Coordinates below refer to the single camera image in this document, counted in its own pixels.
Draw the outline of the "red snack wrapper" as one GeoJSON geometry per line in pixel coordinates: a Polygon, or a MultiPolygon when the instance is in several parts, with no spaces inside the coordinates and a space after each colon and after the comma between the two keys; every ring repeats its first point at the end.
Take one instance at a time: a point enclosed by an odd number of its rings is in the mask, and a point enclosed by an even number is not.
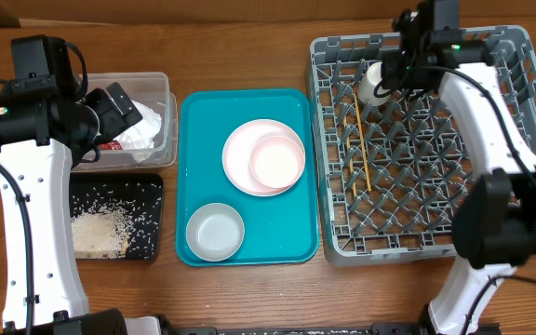
{"type": "Polygon", "coordinates": [[[120,151],[122,146],[118,141],[109,141],[99,144],[98,149],[102,151],[120,151]]]}

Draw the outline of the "cream paper cup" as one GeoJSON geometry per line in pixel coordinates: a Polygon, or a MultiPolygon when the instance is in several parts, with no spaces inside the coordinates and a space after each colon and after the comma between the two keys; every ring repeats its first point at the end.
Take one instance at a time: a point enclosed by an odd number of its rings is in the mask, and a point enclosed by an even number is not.
{"type": "Polygon", "coordinates": [[[361,78],[357,87],[357,98],[362,104],[371,104],[372,106],[381,106],[390,100],[389,96],[377,98],[374,95],[376,86],[382,81],[382,63],[380,61],[370,65],[361,78]]]}

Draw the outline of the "white napkin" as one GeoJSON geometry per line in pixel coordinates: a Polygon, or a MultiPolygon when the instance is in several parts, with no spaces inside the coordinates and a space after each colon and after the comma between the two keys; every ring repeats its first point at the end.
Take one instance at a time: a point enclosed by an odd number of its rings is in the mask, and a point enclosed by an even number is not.
{"type": "Polygon", "coordinates": [[[162,117],[153,109],[137,102],[132,102],[142,116],[142,120],[114,138],[123,150],[135,150],[133,159],[140,163],[148,159],[154,148],[154,137],[160,132],[162,117]]]}

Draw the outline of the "wooden chopstick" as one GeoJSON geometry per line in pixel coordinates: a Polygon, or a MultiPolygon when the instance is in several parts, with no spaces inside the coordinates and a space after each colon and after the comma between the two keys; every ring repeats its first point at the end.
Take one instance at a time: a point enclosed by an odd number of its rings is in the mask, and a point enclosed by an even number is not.
{"type": "MultiPolygon", "coordinates": [[[[343,117],[343,125],[345,127],[345,131],[348,127],[348,123],[347,123],[347,118],[346,116],[343,117]]],[[[351,142],[350,142],[350,136],[351,136],[351,131],[348,132],[347,135],[345,135],[345,139],[346,139],[346,147],[347,147],[347,153],[349,154],[349,180],[353,177],[354,173],[355,173],[355,168],[354,168],[354,152],[352,150],[352,146],[351,146],[351,142]]],[[[353,193],[353,198],[356,198],[357,197],[357,190],[356,190],[356,185],[355,185],[355,181],[353,181],[352,183],[352,193],[353,193]]]]}
{"type": "Polygon", "coordinates": [[[367,190],[368,192],[371,192],[372,188],[371,188],[371,181],[370,181],[370,175],[369,175],[369,164],[368,164],[367,150],[366,150],[364,135],[363,135],[362,121],[360,117],[360,111],[358,108],[359,106],[358,106],[357,94],[354,92],[353,96],[354,96],[354,106],[355,106],[355,122],[356,122],[356,127],[358,129],[358,134],[359,134],[363,169],[365,172],[367,190]]]}

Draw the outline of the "pile of white rice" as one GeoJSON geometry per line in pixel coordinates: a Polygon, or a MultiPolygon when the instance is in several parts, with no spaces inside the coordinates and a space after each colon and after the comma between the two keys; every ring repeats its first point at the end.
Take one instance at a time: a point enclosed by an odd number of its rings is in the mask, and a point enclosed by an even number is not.
{"type": "Polygon", "coordinates": [[[71,219],[77,259],[121,259],[127,254],[133,221],[122,209],[100,209],[71,219]]]}

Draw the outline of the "large pink plate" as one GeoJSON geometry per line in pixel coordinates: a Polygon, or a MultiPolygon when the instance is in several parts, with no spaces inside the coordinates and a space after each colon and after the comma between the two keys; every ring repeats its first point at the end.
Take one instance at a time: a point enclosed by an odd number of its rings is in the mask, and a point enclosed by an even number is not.
{"type": "Polygon", "coordinates": [[[227,179],[240,191],[254,196],[273,196],[285,192],[296,183],[275,189],[260,184],[252,176],[249,169],[250,153],[259,141],[272,136],[289,137],[304,148],[300,136],[291,127],[271,119],[246,122],[234,130],[225,142],[221,158],[222,167],[227,179]]]}

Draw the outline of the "small pink bowl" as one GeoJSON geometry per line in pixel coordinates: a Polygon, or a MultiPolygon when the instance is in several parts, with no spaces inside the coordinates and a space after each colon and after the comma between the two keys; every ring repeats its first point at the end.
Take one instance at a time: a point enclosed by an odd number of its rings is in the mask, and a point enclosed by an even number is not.
{"type": "Polygon", "coordinates": [[[301,177],[305,165],[302,145],[286,136],[272,136],[259,141],[252,149],[249,169],[262,185],[281,189],[301,177]]]}

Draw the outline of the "grey bowl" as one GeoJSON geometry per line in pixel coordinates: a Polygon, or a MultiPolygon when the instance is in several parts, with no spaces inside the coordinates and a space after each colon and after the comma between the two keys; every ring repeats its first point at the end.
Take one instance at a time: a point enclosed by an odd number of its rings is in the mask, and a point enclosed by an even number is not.
{"type": "Polygon", "coordinates": [[[203,261],[225,261],[234,256],[245,238],[245,224],[239,213],[223,203],[197,209],[186,225],[186,242],[203,261]]]}

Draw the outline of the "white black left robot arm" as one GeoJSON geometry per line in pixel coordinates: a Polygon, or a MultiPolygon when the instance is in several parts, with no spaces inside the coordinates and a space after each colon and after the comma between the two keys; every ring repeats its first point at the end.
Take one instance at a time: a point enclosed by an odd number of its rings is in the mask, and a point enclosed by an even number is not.
{"type": "Polygon", "coordinates": [[[104,103],[52,75],[0,92],[0,195],[7,250],[6,334],[126,334],[117,309],[91,313],[76,266],[70,171],[111,126],[104,103]]]}

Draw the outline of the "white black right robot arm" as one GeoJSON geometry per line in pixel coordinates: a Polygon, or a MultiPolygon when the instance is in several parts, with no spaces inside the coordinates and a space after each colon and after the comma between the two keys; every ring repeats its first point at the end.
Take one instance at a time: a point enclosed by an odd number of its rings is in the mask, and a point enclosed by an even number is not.
{"type": "Polygon", "coordinates": [[[373,93],[433,91],[449,108],[475,183],[454,214],[457,257],[422,310],[422,334],[474,334],[504,280],[536,255],[536,154],[507,108],[486,42],[467,39],[456,1],[422,1],[394,19],[400,47],[382,56],[373,93]]]}

